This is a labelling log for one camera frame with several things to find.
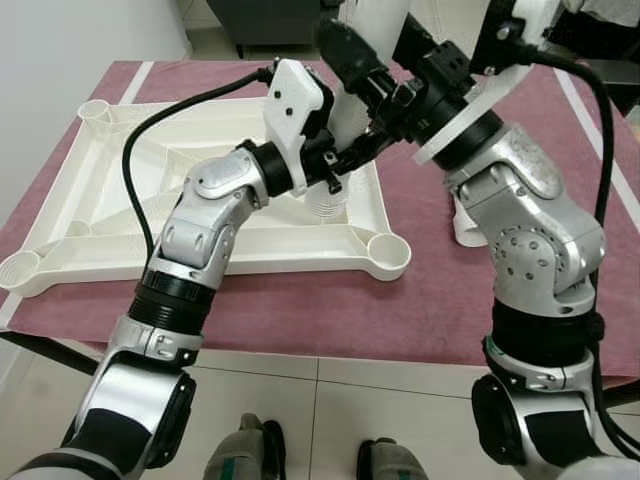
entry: white plastic tray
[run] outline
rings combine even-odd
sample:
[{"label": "white plastic tray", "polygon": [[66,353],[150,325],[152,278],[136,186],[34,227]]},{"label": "white plastic tray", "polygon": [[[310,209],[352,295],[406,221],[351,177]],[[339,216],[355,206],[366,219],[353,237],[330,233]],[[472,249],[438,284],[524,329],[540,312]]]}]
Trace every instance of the white plastic tray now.
[{"label": "white plastic tray", "polygon": [[[264,99],[219,100],[149,130],[134,149],[134,183],[155,235],[175,205],[187,171],[264,139]],[[0,287],[23,297],[58,283],[126,280],[142,272],[145,248],[122,182],[122,148],[131,130],[168,104],[78,110],[82,126],[20,251],[0,265]],[[354,173],[345,212],[316,217],[303,198],[283,195],[241,228],[227,273],[364,270],[397,279],[411,249],[389,228],[376,167]]]}]

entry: white plastic part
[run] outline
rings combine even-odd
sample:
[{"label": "white plastic part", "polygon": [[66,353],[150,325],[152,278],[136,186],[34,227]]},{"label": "white plastic part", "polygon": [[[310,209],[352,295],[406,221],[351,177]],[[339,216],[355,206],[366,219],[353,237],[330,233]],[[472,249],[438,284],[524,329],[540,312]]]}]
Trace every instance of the white plastic part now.
[{"label": "white plastic part", "polygon": [[267,140],[272,141],[289,167],[294,195],[307,190],[300,150],[309,114],[322,108],[324,97],[304,66],[296,60],[281,60],[264,107]]},{"label": "white plastic part", "polygon": [[[23,297],[58,283],[140,277],[145,246],[121,177],[122,148],[131,130],[169,104],[79,109],[82,125],[20,251],[0,264],[0,288]],[[219,100],[181,112],[139,139],[133,180],[157,236],[182,189],[185,174],[225,155],[245,138],[265,139],[265,99]],[[391,232],[374,164],[351,176],[346,208],[331,225],[285,194],[240,229],[228,274],[364,270],[397,279],[411,258]]]},{"label": "white plastic part", "polygon": [[480,231],[478,224],[469,216],[460,200],[454,196],[453,201],[456,207],[456,214],[453,217],[453,232],[456,241],[463,247],[486,246],[487,239]]},{"label": "white plastic part", "polygon": [[[551,24],[559,5],[559,0],[516,0],[513,16],[524,18],[527,22],[522,34],[525,43],[542,44],[544,30]],[[477,95],[474,100],[418,150],[413,157],[416,163],[422,165],[435,157],[496,103],[511,93],[524,80],[531,68],[514,65],[500,75],[490,77],[482,92],[479,95],[474,93],[474,96]]]},{"label": "white plastic part", "polygon": [[[373,47],[378,59],[389,65],[393,51],[400,38],[402,26],[409,13],[411,0],[360,0],[355,10],[352,27]],[[366,106],[356,95],[350,95],[340,85],[329,118],[329,129],[340,152],[364,133],[369,125]],[[310,188],[307,206],[322,218],[339,216],[349,196],[349,175],[339,178],[342,191],[330,195],[327,186],[319,183]]]}]

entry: white stripe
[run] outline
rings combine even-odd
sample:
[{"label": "white stripe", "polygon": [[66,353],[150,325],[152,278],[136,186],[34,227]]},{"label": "white stripe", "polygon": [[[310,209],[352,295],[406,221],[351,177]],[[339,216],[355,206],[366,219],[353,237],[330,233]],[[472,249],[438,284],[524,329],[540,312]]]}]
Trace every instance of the white stripe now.
[{"label": "white stripe", "polygon": [[[600,130],[598,130],[593,118],[591,118],[591,115],[587,111],[587,107],[580,98],[569,74],[557,69],[554,71],[567,100],[569,100],[571,108],[573,108],[580,125],[582,125],[584,133],[586,133],[587,138],[591,142],[591,146],[595,150],[598,158],[602,160],[602,134],[600,133]],[[640,233],[640,203],[633,193],[631,186],[629,186],[629,182],[627,182],[627,179],[620,170],[618,162],[615,160],[613,162],[613,173],[611,178],[613,180],[613,186],[617,190],[620,200],[622,200],[622,204],[631,217],[631,221],[636,226],[638,233]]]},{"label": "white stripe", "polygon": [[15,293],[10,293],[4,301],[4,304],[0,307],[0,332],[8,330],[7,326],[11,321],[11,317],[13,317],[21,301],[22,297]]},{"label": "white stripe", "polygon": [[[131,79],[129,86],[118,102],[118,105],[129,105],[133,103],[138,92],[142,88],[142,84],[147,79],[149,72],[153,68],[153,64],[154,62],[142,62],[142,65],[138,68],[138,71]],[[2,307],[0,307],[0,332],[8,330],[7,326],[13,318],[13,314],[16,313],[21,301],[22,297],[14,293],[10,293]]]},{"label": "white stripe", "polygon": [[136,99],[136,95],[142,88],[142,84],[147,79],[149,72],[153,68],[154,62],[142,62],[140,68],[131,79],[131,83],[127,87],[127,90],[122,95],[122,98],[118,102],[118,105],[130,105]]}]

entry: white bracket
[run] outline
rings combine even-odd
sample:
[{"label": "white bracket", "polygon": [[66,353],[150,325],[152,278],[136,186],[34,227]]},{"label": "white bracket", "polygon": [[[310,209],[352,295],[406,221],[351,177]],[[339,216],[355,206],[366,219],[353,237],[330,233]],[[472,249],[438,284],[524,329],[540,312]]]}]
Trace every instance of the white bracket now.
[{"label": "white bracket", "polygon": [[[559,6],[559,0],[516,1],[513,7],[513,16],[515,18],[524,18],[527,22],[522,33],[522,39],[525,43],[542,44],[544,41],[543,33],[555,18],[555,13]],[[416,163],[422,165],[435,157],[496,103],[511,93],[527,76],[531,68],[514,65],[500,75],[490,77],[482,92],[418,150],[413,157]]]},{"label": "white bracket", "polygon": [[311,112],[322,108],[323,101],[322,90],[300,62],[281,60],[278,63],[263,116],[266,139],[275,144],[289,167],[293,180],[291,193],[295,196],[307,190],[300,160],[300,150],[306,140],[302,129]]}]

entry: maroon tablecloth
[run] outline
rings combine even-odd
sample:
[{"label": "maroon tablecloth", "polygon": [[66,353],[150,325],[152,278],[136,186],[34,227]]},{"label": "maroon tablecloth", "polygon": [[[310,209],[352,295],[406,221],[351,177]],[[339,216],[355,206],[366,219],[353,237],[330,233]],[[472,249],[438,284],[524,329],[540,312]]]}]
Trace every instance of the maroon tablecloth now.
[{"label": "maroon tablecloth", "polygon": [[[136,102],[172,101],[245,75],[250,62],[156,63]],[[138,62],[116,62],[92,98],[117,103]],[[330,78],[323,65],[319,70]],[[578,86],[597,118],[588,90]],[[251,86],[235,97],[264,94]],[[573,198],[592,210],[600,161],[554,73],[534,69],[496,109],[520,123],[556,160]],[[616,112],[616,158],[640,191],[640,145]],[[77,132],[61,140],[0,232],[0,259],[18,250]],[[394,232],[413,249],[398,281],[381,283],[363,272],[231,276],[223,282],[205,325],[205,346],[285,354],[483,364],[480,340],[491,327],[493,268],[485,249],[457,245],[452,205],[435,165],[417,166],[416,147],[387,150],[378,169]],[[600,311],[607,320],[603,366],[608,375],[640,376],[640,233],[616,190],[606,231]],[[105,342],[126,312],[135,281],[57,285],[24,299],[9,324],[34,335]],[[0,292],[0,305],[7,294]]]}]

